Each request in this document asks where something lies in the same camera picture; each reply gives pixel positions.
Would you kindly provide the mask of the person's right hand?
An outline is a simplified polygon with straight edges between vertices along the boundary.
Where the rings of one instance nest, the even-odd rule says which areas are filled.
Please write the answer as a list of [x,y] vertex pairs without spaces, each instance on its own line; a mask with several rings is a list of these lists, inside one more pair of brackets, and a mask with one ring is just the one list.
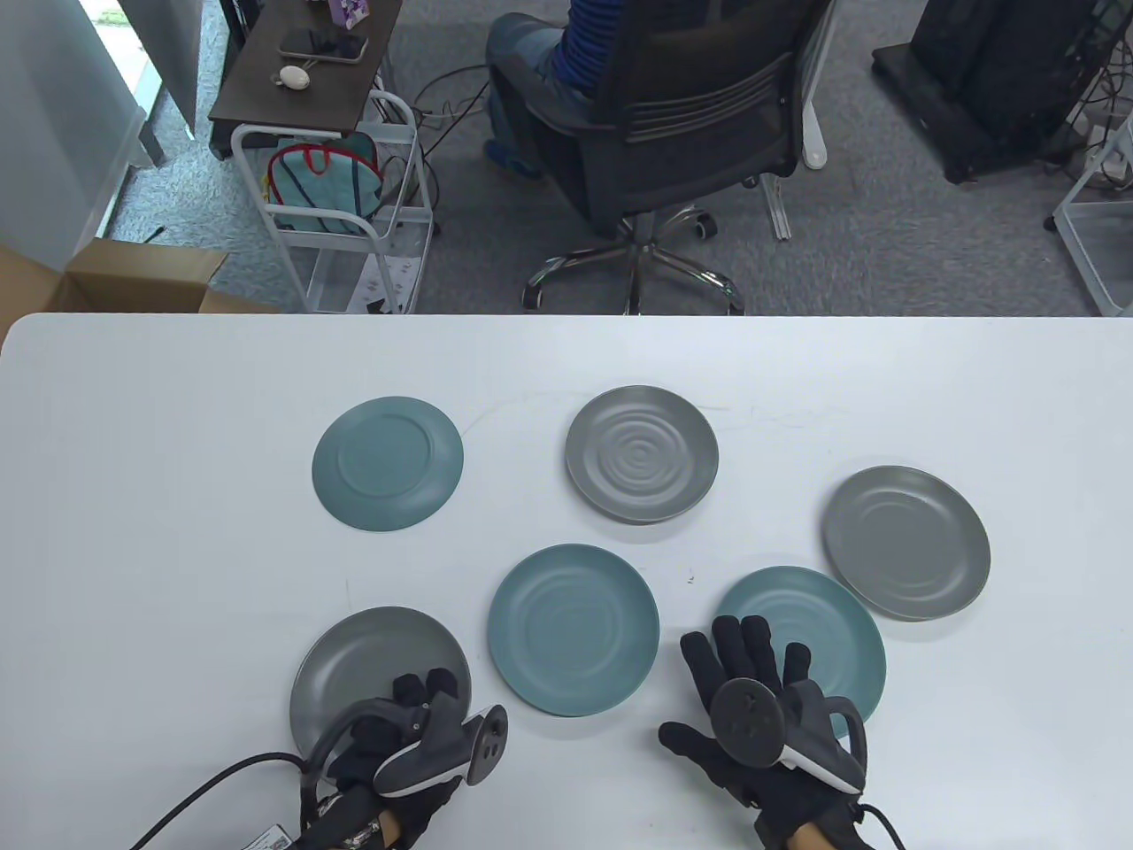
[[790,643],[782,662],[761,617],[713,620],[712,635],[680,640],[705,711],[722,700],[747,711],[742,731],[753,734],[752,764],[736,760],[729,743],[680,722],[659,726],[659,743],[691,760],[713,785],[759,816],[753,824],[772,849],[863,849],[857,830],[864,789],[867,740],[855,705],[829,697],[810,675],[811,652]]

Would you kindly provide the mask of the person's left hand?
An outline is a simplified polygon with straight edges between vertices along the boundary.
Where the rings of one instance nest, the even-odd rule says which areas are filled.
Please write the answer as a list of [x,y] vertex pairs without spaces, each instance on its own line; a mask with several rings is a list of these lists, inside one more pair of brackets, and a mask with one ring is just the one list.
[[446,668],[397,677],[320,734],[300,784],[304,849],[410,849],[461,783],[472,783],[484,717],[460,709]]

